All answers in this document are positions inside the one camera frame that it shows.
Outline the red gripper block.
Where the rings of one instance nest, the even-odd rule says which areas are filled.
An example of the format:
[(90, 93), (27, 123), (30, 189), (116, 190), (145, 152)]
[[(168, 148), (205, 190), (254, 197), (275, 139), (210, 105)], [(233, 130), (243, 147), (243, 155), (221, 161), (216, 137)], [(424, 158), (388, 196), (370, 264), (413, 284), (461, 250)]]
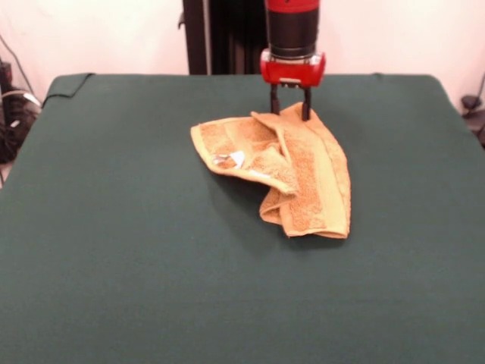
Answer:
[(270, 51), (263, 51), (260, 57), (260, 68), (263, 80), (271, 85), (271, 113), (280, 114), (278, 85), (296, 85), (304, 88), (302, 103), (302, 120), (311, 118), (311, 89), (320, 85), (324, 76), (326, 55), (317, 52), (309, 58), (285, 60), (275, 58)]

